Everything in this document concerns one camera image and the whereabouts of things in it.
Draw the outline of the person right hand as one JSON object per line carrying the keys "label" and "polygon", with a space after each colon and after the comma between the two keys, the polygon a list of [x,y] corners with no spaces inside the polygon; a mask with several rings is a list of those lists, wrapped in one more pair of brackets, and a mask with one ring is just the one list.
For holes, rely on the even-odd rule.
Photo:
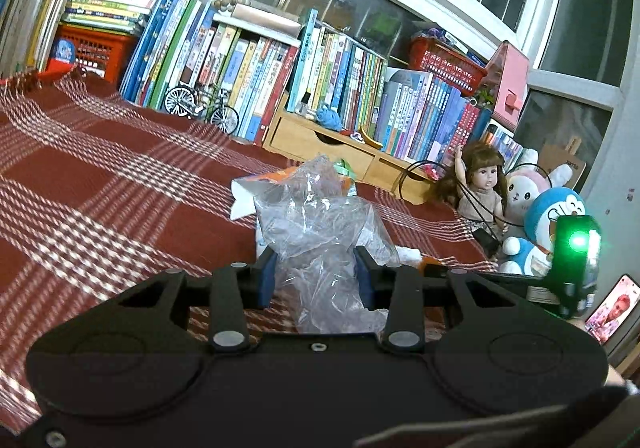
{"label": "person right hand", "polygon": [[618,373],[611,364],[608,365],[608,375],[606,376],[605,385],[625,386],[626,380]]}

